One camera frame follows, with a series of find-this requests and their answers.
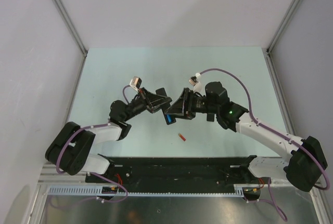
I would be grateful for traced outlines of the blue AAA battery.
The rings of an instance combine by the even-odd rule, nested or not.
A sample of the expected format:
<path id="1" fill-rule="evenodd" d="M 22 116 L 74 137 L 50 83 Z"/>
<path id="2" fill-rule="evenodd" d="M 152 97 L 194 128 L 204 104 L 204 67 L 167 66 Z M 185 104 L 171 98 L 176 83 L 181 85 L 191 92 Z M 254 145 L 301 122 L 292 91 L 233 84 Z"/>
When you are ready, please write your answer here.
<path id="1" fill-rule="evenodd" d="M 173 122 L 173 119 L 171 118 L 171 116 L 170 116 L 170 115 L 167 115 L 166 117 L 167 117 L 167 119 L 168 119 L 168 123 L 171 124 L 171 123 Z"/>

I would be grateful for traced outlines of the black remote control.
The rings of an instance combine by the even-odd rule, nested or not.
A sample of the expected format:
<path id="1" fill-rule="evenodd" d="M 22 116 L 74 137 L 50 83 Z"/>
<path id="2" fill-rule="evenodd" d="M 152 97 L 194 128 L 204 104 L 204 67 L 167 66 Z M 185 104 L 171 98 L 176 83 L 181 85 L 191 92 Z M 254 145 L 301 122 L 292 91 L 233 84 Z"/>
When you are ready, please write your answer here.
<path id="1" fill-rule="evenodd" d="M 165 91 L 164 88 L 159 88 L 159 89 L 157 89 L 157 90 L 156 90 L 156 94 L 157 94 L 157 95 L 160 95 L 160 96 L 165 96 L 165 97 L 167 96 L 166 91 Z M 168 102 L 168 103 L 163 104 L 162 107 L 161 107 L 161 110 L 162 110 L 162 113 L 163 113 L 163 116 L 164 116 L 164 119 L 165 119 L 165 122 L 166 122 L 167 125 L 171 125 L 171 124 L 176 123 L 176 118 L 173 117 L 173 116 L 171 116 L 171 118 L 173 119 L 173 122 L 172 122 L 171 124 L 168 123 L 168 119 L 167 119 L 167 115 L 168 115 L 168 114 L 166 114 L 165 111 L 166 111 L 170 106 L 171 106 L 171 104 L 170 104 L 170 102 Z"/>

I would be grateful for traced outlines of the red orange AAA battery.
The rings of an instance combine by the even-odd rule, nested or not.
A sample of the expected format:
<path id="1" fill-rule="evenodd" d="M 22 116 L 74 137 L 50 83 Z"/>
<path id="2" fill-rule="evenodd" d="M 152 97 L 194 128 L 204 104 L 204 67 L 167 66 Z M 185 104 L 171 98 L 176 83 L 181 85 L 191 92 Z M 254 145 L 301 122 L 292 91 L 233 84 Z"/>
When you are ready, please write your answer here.
<path id="1" fill-rule="evenodd" d="M 182 135 L 182 134 L 178 134 L 178 136 L 183 140 L 183 141 L 186 141 L 186 138 Z"/>

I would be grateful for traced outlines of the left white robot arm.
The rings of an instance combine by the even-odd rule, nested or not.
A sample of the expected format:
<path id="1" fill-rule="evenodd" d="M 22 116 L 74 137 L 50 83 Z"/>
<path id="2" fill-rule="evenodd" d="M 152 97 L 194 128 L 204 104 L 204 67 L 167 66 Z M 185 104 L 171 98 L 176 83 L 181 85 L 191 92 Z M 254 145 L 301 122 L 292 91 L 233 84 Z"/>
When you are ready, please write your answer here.
<path id="1" fill-rule="evenodd" d="M 111 104 L 105 124 L 81 127 L 75 122 L 67 122 L 47 148 L 45 158 L 60 174 L 97 173 L 103 182 L 110 182 L 115 176 L 111 161 L 103 155 L 92 154 L 93 145 L 124 139 L 132 127 L 126 123 L 128 120 L 144 111 L 155 113 L 168 108 L 171 101 L 165 93 L 159 95 L 140 88 L 130 103 L 116 100 Z"/>

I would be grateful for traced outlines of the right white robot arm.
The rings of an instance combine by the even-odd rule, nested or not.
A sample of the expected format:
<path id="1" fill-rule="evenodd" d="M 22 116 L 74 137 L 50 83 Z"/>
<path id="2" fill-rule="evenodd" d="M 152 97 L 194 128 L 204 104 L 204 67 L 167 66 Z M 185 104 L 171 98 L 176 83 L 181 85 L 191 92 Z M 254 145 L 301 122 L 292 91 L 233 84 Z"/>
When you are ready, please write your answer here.
<path id="1" fill-rule="evenodd" d="M 196 113 L 207 115 L 209 122 L 217 121 L 223 129 L 248 136 L 279 155 L 279 159 L 254 156 L 240 170 L 246 183 L 258 177 L 288 180 L 297 189 L 309 192 L 328 166 L 320 142 L 309 136 L 301 138 L 265 125 L 246 108 L 232 102 L 220 82 L 205 86 L 205 96 L 184 88 L 180 97 L 166 110 L 175 118 L 192 120 Z"/>

